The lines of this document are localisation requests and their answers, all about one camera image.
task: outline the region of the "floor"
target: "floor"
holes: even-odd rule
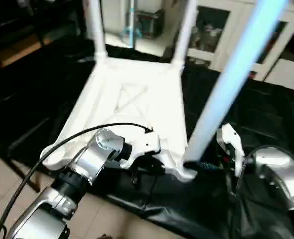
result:
[[[135,49],[137,51],[155,55],[155,56],[163,56],[165,49],[169,46],[173,41],[173,36],[170,31],[164,32],[161,36],[156,39],[147,39],[147,38],[137,38]],[[129,37],[125,37],[123,41],[119,36],[106,33],[105,34],[106,44],[118,46],[122,48],[130,48],[129,46]]]
[[[25,172],[24,165],[17,163]],[[41,190],[53,181],[47,175],[36,173],[32,178],[39,180]],[[0,217],[21,179],[0,160]],[[24,210],[33,202],[37,194],[26,186],[17,199],[7,221],[8,230]],[[182,237],[140,219],[124,209],[93,195],[85,195],[78,210],[68,222],[71,239],[95,239],[103,234],[125,239],[182,239]]]
[[[45,37],[43,40],[46,45],[52,42],[49,37]],[[0,67],[5,67],[39,48],[41,48],[41,44],[37,36],[32,34],[0,51]]]

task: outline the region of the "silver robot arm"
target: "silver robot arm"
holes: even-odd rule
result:
[[[108,129],[98,130],[52,185],[45,188],[15,222],[6,238],[67,239],[66,220],[74,215],[79,201],[107,162],[120,163],[145,153],[155,154],[160,149],[156,139],[156,134],[151,132],[138,143],[128,144]]]

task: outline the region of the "black cable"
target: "black cable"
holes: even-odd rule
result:
[[[28,174],[26,175],[26,177],[24,178],[24,180],[22,181],[22,183],[19,185],[19,187],[17,188],[16,192],[14,193],[13,197],[11,198],[10,202],[8,203],[6,209],[3,212],[3,215],[0,219],[0,232],[1,229],[4,227],[4,223],[14,205],[14,203],[16,202],[16,199],[18,198],[19,194],[22,192],[24,186],[26,185],[27,181],[31,178],[31,176],[33,175],[33,173],[36,171],[36,169],[38,168],[38,166],[50,155],[52,154],[56,149],[58,149],[60,146],[64,145],[65,143],[69,142],[70,140],[88,133],[90,131],[94,131],[100,128],[106,128],[106,127],[110,127],[110,126],[118,126],[118,125],[131,125],[131,126],[135,126],[135,127],[139,127],[139,128],[143,128],[145,130],[145,133],[149,133],[152,132],[151,129],[141,126],[139,124],[135,124],[135,123],[110,123],[110,124],[103,124],[103,125],[99,125],[96,127],[92,127],[92,128],[88,128],[85,129],[83,131],[80,131],[72,136],[70,136],[69,138],[61,141],[60,143],[58,143],[57,145],[55,145],[54,147],[52,147],[48,152],[46,152],[43,157],[41,157],[38,162],[34,165],[34,167],[28,172]]]
[[[4,234],[3,234],[3,239],[5,239],[6,234],[7,234],[7,228],[5,225],[2,226],[2,229],[4,230]]]

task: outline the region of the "light blue pole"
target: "light blue pole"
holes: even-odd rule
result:
[[[198,161],[244,85],[248,74],[266,46],[288,0],[258,0],[225,71],[221,73],[196,124],[183,155]]]
[[[135,49],[136,46],[136,24],[135,24],[136,0],[130,0],[129,8],[129,46]]]

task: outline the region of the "black plastic sheet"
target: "black plastic sheet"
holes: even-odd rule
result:
[[[112,57],[159,61],[130,49],[107,47]],[[93,44],[66,38],[0,71],[0,157],[32,166],[62,129],[93,66]],[[187,135],[190,137],[218,72],[186,65],[182,74]],[[274,144],[294,154],[294,91],[248,80],[223,123],[242,138],[245,153]],[[216,158],[213,139],[203,159]],[[250,174],[237,201],[227,194],[225,174],[201,172],[190,183],[172,175],[105,169],[91,192],[196,239],[294,239],[294,227],[278,197]]]

